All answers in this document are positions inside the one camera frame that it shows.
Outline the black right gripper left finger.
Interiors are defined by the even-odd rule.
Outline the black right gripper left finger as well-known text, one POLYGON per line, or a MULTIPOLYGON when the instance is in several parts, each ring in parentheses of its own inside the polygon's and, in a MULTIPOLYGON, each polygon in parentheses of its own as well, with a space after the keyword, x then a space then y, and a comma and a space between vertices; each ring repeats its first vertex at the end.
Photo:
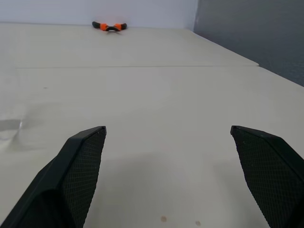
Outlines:
POLYGON ((98 181, 106 127, 68 138, 29 184, 0 228, 83 228, 98 181))

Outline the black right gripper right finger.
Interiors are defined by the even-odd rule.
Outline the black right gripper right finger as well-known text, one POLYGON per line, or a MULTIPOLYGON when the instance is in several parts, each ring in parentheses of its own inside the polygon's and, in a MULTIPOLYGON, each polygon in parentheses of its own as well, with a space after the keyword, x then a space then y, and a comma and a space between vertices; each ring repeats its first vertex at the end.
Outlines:
POLYGON ((247 186, 270 228, 304 228, 304 159, 282 138, 232 126, 247 186))

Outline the clear glass cup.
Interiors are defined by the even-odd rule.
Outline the clear glass cup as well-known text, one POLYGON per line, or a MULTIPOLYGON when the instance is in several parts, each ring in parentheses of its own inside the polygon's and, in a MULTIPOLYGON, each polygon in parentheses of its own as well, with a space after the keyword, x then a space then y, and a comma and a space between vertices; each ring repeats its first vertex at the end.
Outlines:
POLYGON ((0 103, 0 147, 8 143, 19 132, 25 113, 24 104, 0 103))

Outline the orange and black pliers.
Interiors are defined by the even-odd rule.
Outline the orange and black pliers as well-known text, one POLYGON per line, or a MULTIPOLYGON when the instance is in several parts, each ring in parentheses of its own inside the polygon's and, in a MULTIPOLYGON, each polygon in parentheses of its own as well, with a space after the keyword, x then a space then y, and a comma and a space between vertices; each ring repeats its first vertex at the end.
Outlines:
POLYGON ((95 29, 104 31, 104 32, 121 32, 122 30, 126 30, 128 26, 126 23, 115 24, 113 26, 109 26, 106 23, 99 23, 99 22, 93 21, 92 27, 95 29))

